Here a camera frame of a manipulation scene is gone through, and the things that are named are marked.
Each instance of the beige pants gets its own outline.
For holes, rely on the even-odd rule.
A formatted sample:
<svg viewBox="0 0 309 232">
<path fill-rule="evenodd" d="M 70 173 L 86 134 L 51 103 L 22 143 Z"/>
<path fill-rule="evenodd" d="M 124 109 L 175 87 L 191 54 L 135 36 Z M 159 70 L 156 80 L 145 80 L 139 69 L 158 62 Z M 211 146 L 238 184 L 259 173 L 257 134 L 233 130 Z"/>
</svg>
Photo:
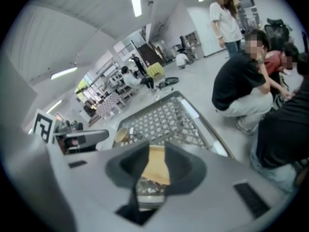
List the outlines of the beige pants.
<svg viewBox="0 0 309 232">
<path fill-rule="evenodd" d="M 271 93 L 262 94 L 257 88 L 254 88 L 251 94 L 233 101 L 225 111 L 219 111 L 225 117 L 242 117 L 238 121 L 238 126 L 247 132 L 254 131 L 266 114 L 272 107 Z"/>
</svg>

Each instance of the blue jeans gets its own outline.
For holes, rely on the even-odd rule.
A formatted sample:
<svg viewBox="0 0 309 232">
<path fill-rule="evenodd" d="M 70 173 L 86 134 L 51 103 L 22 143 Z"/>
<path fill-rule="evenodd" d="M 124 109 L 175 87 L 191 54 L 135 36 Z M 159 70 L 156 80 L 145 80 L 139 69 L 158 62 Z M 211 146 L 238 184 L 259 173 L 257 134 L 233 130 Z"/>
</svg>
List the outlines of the blue jeans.
<svg viewBox="0 0 309 232">
<path fill-rule="evenodd" d="M 230 58 L 240 50 L 240 40 L 234 42 L 227 42 L 225 43 L 225 47 Z"/>
<path fill-rule="evenodd" d="M 257 139 L 258 131 L 254 135 L 253 145 L 251 149 L 251 168 L 253 168 L 253 170 L 268 179 L 270 182 L 272 182 L 275 186 L 277 186 L 284 192 L 292 192 L 295 189 L 294 180 L 297 175 L 295 168 L 290 164 L 278 168 L 264 168 L 261 165 L 258 157 L 256 156 Z"/>
</svg>

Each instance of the shoe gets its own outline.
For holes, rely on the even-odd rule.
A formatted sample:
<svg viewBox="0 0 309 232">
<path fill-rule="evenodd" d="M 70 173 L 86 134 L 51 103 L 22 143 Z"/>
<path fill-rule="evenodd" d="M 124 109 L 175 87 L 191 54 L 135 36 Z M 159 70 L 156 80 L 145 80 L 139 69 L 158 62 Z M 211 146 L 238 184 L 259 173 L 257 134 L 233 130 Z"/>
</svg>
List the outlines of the shoe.
<svg viewBox="0 0 309 232">
<path fill-rule="evenodd" d="M 252 135 L 255 134 L 255 130 L 256 130 L 257 126 L 256 126 L 253 130 L 245 130 L 245 129 L 244 129 L 243 127 L 241 127 L 241 126 L 239 125 L 239 123 L 237 122 L 237 123 L 236 123 L 236 128 L 237 128 L 238 130 L 240 130 L 241 132 L 243 132 L 244 134 L 246 134 L 246 135 L 248 135 L 248 136 L 252 136 Z"/>
</svg>

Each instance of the patterned tablecloth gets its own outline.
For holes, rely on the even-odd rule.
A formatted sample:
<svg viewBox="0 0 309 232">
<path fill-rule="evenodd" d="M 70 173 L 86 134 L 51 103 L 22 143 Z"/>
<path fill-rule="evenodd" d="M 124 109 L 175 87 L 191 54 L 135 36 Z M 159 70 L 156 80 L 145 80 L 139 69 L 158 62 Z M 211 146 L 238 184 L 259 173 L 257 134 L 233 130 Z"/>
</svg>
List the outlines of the patterned tablecloth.
<svg viewBox="0 0 309 232">
<path fill-rule="evenodd" d="M 146 69 L 146 71 L 147 71 L 147 74 L 148 74 L 149 76 L 151 76 L 152 78 L 154 78 L 155 75 L 158 74 L 158 73 L 164 75 L 164 70 L 163 70 L 161 64 L 158 63 L 158 62 L 157 62 L 157 63 L 154 63 L 154 64 L 151 65 L 151 66 L 149 66 L 149 67 Z"/>
<path fill-rule="evenodd" d="M 119 100 L 120 96 L 116 92 L 111 93 L 107 98 L 105 98 L 104 102 L 97 107 L 96 114 L 98 114 L 101 118 L 108 117 Z"/>
</svg>

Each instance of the standing woman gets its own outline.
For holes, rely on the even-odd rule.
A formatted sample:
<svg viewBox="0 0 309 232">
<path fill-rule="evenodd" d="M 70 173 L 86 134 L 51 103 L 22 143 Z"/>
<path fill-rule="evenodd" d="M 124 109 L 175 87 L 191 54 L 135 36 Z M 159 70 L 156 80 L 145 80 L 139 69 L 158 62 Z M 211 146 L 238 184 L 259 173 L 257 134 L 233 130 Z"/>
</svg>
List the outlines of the standing woman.
<svg viewBox="0 0 309 232">
<path fill-rule="evenodd" d="M 216 0 L 210 5 L 211 26 L 220 47 L 225 45 L 230 57 L 240 50 L 242 39 L 236 14 L 234 0 Z"/>
</svg>

